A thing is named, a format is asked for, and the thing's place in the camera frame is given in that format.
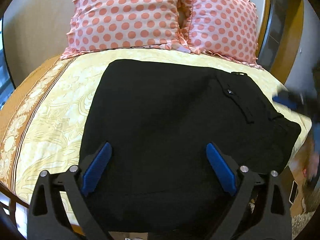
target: polka dot pattern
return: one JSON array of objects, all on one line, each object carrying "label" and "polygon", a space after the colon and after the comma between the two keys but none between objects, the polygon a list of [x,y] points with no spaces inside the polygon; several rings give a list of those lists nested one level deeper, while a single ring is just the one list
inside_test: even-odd
[{"label": "polka dot pattern", "polygon": [[74,0],[61,59],[122,47],[171,49],[179,43],[178,0]]},{"label": "polka dot pattern", "polygon": [[187,21],[183,45],[191,52],[256,63],[256,7],[249,0],[181,0]]}]

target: smartphone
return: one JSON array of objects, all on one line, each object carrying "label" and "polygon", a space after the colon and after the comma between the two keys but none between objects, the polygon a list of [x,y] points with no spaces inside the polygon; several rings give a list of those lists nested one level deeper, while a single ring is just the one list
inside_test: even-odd
[{"label": "smartphone", "polygon": [[294,180],[292,182],[292,186],[291,186],[291,192],[290,192],[290,196],[289,196],[289,203],[291,205],[293,205],[294,200],[296,199],[296,196],[298,194],[298,184],[297,182]]}]

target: bed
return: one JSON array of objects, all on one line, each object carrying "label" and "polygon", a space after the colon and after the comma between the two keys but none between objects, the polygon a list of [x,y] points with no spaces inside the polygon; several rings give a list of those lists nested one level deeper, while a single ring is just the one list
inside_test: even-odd
[{"label": "bed", "polygon": [[[19,198],[30,203],[41,170],[57,173],[78,163],[84,124],[95,89],[108,64],[116,59],[184,63],[227,72],[244,72],[259,85],[270,101],[272,95],[283,87],[267,71],[179,51],[118,49],[62,61],[59,57],[50,59],[25,80],[0,113],[2,119],[9,121],[9,125],[1,130],[4,137],[0,148],[2,182]],[[20,89],[28,92],[17,94],[15,100],[15,94]],[[301,126],[290,162],[304,143],[311,121],[286,107],[274,106],[287,119]],[[76,224],[66,196],[63,200],[70,221]]]}]

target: metal screw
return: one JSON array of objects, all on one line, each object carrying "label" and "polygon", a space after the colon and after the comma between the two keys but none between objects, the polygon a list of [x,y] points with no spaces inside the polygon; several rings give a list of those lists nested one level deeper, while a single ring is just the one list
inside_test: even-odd
[{"label": "metal screw", "polygon": [[71,172],[76,172],[78,170],[78,166],[77,165],[72,165],[70,168],[69,168],[69,171]]},{"label": "metal screw", "polygon": [[278,172],[276,172],[276,171],[271,171],[271,176],[272,176],[272,177],[278,177]]},{"label": "metal screw", "polygon": [[41,177],[47,176],[48,172],[46,170],[40,172]]},{"label": "metal screw", "polygon": [[240,170],[242,171],[242,172],[244,172],[244,173],[246,173],[246,172],[248,172],[249,171],[249,168],[247,167],[247,166],[241,166],[240,167]]}]

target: blue gripper pad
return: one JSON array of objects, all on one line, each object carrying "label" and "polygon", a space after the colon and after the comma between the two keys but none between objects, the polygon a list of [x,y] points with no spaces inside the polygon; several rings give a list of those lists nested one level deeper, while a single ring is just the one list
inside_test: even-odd
[{"label": "blue gripper pad", "polygon": [[236,176],[212,143],[208,143],[206,151],[208,161],[216,173],[223,190],[234,196],[237,192]]},{"label": "blue gripper pad", "polygon": [[291,110],[296,110],[297,109],[297,104],[292,102],[292,101],[290,101],[287,98],[282,98],[280,96],[274,96],[272,98],[272,100],[277,102],[277,103],[279,103],[279,104],[281,104],[281,105],[284,105],[284,106],[288,107]]},{"label": "blue gripper pad", "polygon": [[87,197],[91,192],[94,192],[103,171],[105,170],[112,155],[112,147],[110,143],[106,143],[93,159],[87,170],[82,176],[81,193]]}]

